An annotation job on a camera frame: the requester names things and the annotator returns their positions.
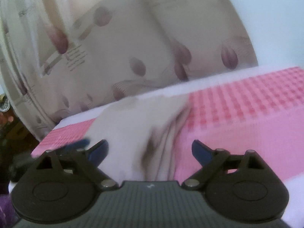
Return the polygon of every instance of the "purple object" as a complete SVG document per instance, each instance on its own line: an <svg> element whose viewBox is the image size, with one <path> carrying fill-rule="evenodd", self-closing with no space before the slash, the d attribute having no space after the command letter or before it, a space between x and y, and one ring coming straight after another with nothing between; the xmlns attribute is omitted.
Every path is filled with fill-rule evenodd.
<svg viewBox="0 0 304 228"><path fill-rule="evenodd" d="M0 196L0 227L10 228L18 221L18 219L19 218L14 210L10 196Z"/></svg>

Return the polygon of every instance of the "pink towel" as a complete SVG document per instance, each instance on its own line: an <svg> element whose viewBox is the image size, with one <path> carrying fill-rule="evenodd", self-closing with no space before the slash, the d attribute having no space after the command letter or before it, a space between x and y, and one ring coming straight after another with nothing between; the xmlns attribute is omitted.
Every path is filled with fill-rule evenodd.
<svg viewBox="0 0 304 228"><path fill-rule="evenodd" d="M183 181L200 168L191 154L199 139L233 154L256 150L285 180L304 172L304 70L289 68L190 95L192 111L175 141L175 175ZM33 151L76 141L92 120L53 130Z"/></svg>

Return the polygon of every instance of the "folded fabric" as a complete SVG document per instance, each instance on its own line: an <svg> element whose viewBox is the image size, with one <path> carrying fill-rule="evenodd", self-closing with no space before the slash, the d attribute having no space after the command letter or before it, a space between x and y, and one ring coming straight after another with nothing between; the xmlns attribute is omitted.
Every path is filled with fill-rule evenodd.
<svg viewBox="0 0 304 228"><path fill-rule="evenodd" d="M88 148L108 141L109 153L99 169L119 184L173 180L173 142L189 111L187 95L123 99L95 119L85 135L91 140Z"/></svg>

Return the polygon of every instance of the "beige patterned fabric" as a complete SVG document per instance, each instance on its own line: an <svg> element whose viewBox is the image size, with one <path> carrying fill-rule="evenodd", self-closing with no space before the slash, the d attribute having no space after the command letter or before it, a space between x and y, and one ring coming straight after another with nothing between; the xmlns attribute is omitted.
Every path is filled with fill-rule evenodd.
<svg viewBox="0 0 304 228"><path fill-rule="evenodd" d="M257 65L229 0L158 1L0 0L1 85L38 140L88 109Z"/></svg>

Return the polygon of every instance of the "gray ribbed panel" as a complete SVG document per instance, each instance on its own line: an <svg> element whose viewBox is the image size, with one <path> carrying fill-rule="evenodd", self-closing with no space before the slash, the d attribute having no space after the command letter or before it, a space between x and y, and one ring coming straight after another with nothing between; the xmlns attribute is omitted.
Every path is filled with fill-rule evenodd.
<svg viewBox="0 0 304 228"><path fill-rule="evenodd" d="M124 187L100 195L84 215L55 225L25 220L14 228L288 228L281 220L248 225L230 221L213 211L199 192L185 191L177 182L125 182Z"/></svg>

